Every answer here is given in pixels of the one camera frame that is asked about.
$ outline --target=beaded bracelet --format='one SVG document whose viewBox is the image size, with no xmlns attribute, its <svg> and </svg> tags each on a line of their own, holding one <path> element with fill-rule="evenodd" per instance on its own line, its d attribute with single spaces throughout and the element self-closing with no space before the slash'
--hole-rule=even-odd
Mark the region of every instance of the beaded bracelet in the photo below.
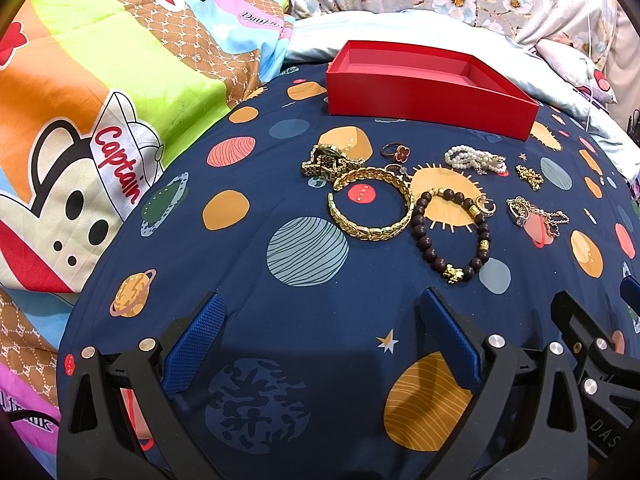
<svg viewBox="0 0 640 480">
<path fill-rule="evenodd" d="M 462 209 L 467 211 L 478 228 L 478 251 L 476 252 L 476 256 L 471 258 L 468 266 L 462 269 L 448 264 L 443 257 L 438 256 L 438 251 L 432 247 L 431 238 L 426 235 L 427 227 L 425 226 L 424 211 L 433 196 L 439 196 L 444 200 L 451 200 L 458 204 Z M 465 198 L 462 193 L 454 193 L 452 189 L 430 189 L 422 193 L 420 198 L 415 201 L 414 216 L 411 218 L 411 225 L 414 228 L 414 238 L 418 238 L 417 247 L 422 251 L 422 258 L 431 265 L 431 269 L 447 279 L 448 283 L 468 282 L 489 259 L 491 234 L 489 226 L 486 223 L 487 214 L 481 210 L 481 199 L 482 197 L 478 197 L 476 200 Z"/>
</svg>

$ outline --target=gold bangle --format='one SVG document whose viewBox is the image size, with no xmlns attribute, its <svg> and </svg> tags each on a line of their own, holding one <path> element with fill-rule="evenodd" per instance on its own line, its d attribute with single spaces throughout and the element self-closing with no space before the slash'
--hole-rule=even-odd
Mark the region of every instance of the gold bangle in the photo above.
<svg viewBox="0 0 640 480">
<path fill-rule="evenodd" d="M 382 168 L 359 168 L 358 170 L 352 170 L 339 176 L 334 182 L 334 191 L 340 191 L 347 184 L 352 184 L 353 182 L 364 180 L 366 178 L 381 180 L 382 182 L 386 182 L 387 184 L 394 186 L 406 201 L 406 215 L 404 215 L 399 222 L 388 227 L 378 228 L 359 226 L 340 212 L 340 210 L 335 206 L 334 196 L 332 193 L 329 193 L 328 201 L 330 215 L 338 224 L 340 229 L 359 240 L 381 242 L 382 240 L 389 240 L 389 238 L 398 236 L 411 220 L 411 216 L 414 211 L 415 200 L 411 188 L 404 180 L 390 171 Z"/>
</svg>

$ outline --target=navy blue bedsheet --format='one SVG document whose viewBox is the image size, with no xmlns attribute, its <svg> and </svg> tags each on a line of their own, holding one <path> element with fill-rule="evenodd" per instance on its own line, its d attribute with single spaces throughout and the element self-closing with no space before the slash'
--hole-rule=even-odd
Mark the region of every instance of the navy blue bedsheet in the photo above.
<svg viewBox="0 0 640 480">
<path fill-rule="evenodd" d="M 626 353 L 639 356 L 640 322 L 618 287 L 623 273 L 636 274 L 640 222 L 622 177 L 581 126 L 548 105 L 526 142 L 439 124 L 330 116 L 326 94 L 311 84 L 323 86 L 325 70 L 301 66 L 274 79 L 166 170 L 84 287 L 62 360 L 79 359 L 87 345 L 103 353 L 133 348 L 216 291 L 228 309 L 220 344 L 176 405 L 228 478 L 409 480 L 469 399 L 417 313 L 428 286 L 484 330 L 530 348 L 559 337 L 549 305 L 567 290 L 609 333 L 621 330 Z M 389 162 L 380 155 L 384 144 L 409 146 L 418 195 L 432 186 L 481 189 L 495 201 L 492 259 L 479 276 L 448 285 L 421 259 L 409 229 L 385 242 L 337 229 L 327 211 L 330 185 L 300 173 L 319 137 L 334 128 L 342 129 L 328 137 L 352 154 L 368 154 L 369 142 L 372 166 Z M 505 155 L 509 174 L 441 168 L 444 152 L 457 144 Z M 541 190 L 518 178 L 517 164 L 545 174 Z M 565 212 L 570 223 L 560 226 L 560 237 L 545 236 L 539 218 L 526 230 L 516 227 L 505 200 L 517 195 Z M 375 180 L 335 199 L 367 226 L 404 214 L 398 192 Z M 440 255 L 461 267 L 474 256 L 477 235 L 449 206 L 439 199 L 430 205 L 430 234 Z M 129 283 L 148 288 L 121 287 L 135 275 Z M 123 313 L 127 294 L 138 304 Z M 58 367 L 61 396 L 64 369 Z M 372 476 L 352 476 L 357 472 Z"/>
</svg>

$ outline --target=pink striped planet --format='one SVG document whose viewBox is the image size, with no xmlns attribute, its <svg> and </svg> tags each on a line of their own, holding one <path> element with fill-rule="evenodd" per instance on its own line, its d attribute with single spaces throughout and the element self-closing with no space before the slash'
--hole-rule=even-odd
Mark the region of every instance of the pink striped planet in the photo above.
<svg viewBox="0 0 640 480">
<path fill-rule="evenodd" d="M 207 157 L 207 164 L 214 168 L 230 166 L 245 158 L 253 151 L 255 139 L 253 137 L 232 137 L 216 144 Z"/>
</svg>

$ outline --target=pearl bracelet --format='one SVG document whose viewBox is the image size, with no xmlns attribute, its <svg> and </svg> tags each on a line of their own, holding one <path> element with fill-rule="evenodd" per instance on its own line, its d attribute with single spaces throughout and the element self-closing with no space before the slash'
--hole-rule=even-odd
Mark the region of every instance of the pearl bracelet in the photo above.
<svg viewBox="0 0 640 480">
<path fill-rule="evenodd" d="M 469 146 L 454 146 L 444 154 L 444 161 L 454 170 L 468 170 L 474 168 L 478 174 L 485 174 L 487 170 L 495 173 L 507 171 L 505 157 L 489 152 L 481 152 Z"/>
</svg>

